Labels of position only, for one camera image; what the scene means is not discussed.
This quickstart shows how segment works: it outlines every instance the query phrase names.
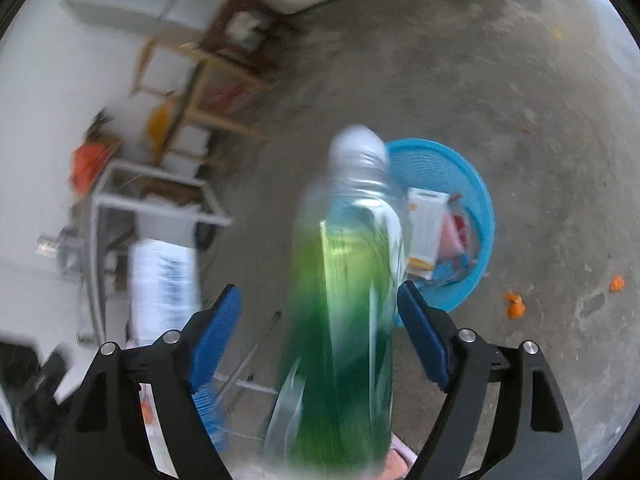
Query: transparent plastic bottle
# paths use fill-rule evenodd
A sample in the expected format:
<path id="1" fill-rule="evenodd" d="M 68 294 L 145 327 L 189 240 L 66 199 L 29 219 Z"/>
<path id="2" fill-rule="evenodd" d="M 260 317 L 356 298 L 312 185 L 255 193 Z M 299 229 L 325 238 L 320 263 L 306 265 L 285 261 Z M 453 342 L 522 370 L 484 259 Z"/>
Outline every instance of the transparent plastic bottle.
<path id="1" fill-rule="evenodd" d="M 383 466 L 392 330 L 406 273 L 408 211 L 384 143 L 350 126 L 307 193 L 294 234 L 292 326 L 267 452 L 311 469 Z"/>

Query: gray floor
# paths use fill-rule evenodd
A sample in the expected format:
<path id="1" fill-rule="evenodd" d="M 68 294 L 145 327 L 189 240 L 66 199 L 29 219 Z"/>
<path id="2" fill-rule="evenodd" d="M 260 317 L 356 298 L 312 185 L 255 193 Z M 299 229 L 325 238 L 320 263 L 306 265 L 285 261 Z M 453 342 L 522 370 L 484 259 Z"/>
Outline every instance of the gray floor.
<path id="1" fill-rule="evenodd" d="M 640 52 L 622 21 L 607 0 L 337 0 L 300 20 L 256 121 L 271 140 L 244 147 L 226 190 L 235 223 L 205 262 L 207 294 L 228 282 L 244 294 L 225 366 L 286 304 L 296 204 L 334 133 L 363 123 L 385 140 L 434 139 L 478 168 L 497 218 L 488 272 L 453 318 L 496 344 L 540 344 L 592 472 L 640 401 Z M 627 286 L 611 294 L 615 274 Z M 506 318 L 508 290 L 528 306 L 519 320 Z M 282 337 L 254 363 L 260 382 L 274 380 Z M 403 330 L 395 361 L 394 431 L 418 449 L 443 395 Z M 255 432 L 265 405 L 247 394 L 232 426 Z"/>

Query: blue gripper pad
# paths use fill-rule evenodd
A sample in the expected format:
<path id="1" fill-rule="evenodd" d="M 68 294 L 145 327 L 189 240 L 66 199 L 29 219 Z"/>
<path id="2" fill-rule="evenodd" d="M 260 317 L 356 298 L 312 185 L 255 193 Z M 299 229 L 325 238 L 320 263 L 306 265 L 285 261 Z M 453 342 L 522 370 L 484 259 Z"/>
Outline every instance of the blue gripper pad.
<path id="1" fill-rule="evenodd" d="M 427 315 L 429 307 L 413 283 L 398 288 L 398 314 L 409 334 L 427 378 L 445 390 L 449 384 L 447 349 Z"/>
<path id="2" fill-rule="evenodd" d="M 213 372 L 218 368 L 226 344 L 240 319 L 240 305 L 240 291 L 236 286 L 227 285 L 216 305 L 212 307 L 216 309 L 216 313 L 191 354 L 188 382 L 192 391 L 199 390 L 209 382 Z"/>

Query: blue basket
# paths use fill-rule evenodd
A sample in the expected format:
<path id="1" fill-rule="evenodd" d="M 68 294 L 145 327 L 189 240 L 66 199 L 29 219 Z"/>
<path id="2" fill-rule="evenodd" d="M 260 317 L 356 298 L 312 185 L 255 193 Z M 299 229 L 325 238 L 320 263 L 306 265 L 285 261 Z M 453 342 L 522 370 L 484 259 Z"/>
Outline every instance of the blue basket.
<path id="1" fill-rule="evenodd" d="M 386 144 L 391 172 L 400 187 L 460 193 L 476 229 L 480 248 L 478 261 L 461 281 L 443 286 L 420 286 L 418 290 L 429 306 L 445 312 L 456 308 L 476 288 L 486 272 L 494 246 L 495 218 L 491 196 L 482 178 L 466 158 L 432 140 L 402 139 Z"/>

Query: silver screw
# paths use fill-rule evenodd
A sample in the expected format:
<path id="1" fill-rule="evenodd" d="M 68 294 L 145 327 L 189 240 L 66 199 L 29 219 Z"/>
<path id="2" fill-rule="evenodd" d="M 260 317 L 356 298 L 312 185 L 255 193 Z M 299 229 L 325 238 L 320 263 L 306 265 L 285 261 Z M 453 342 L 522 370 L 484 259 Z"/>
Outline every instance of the silver screw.
<path id="1" fill-rule="evenodd" d="M 463 328 L 460 332 L 458 332 L 458 337 L 465 343 L 472 343 L 476 340 L 476 333 L 469 328 Z"/>
<path id="2" fill-rule="evenodd" d="M 116 351 L 116 343 L 108 342 L 100 347 L 102 355 L 111 355 Z"/>
<path id="3" fill-rule="evenodd" d="M 533 355 L 538 353 L 538 345 L 536 345 L 533 341 L 525 341 L 522 344 L 522 347 L 527 354 Z"/>
<path id="4" fill-rule="evenodd" d="M 177 330 L 169 330 L 169 332 L 165 332 L 164 335 L 162 336 L 162 341 L 164 341 L 169 345 L 177 343 L 179 339 L 180 339 L 180 332 L 178 332 Z"/>

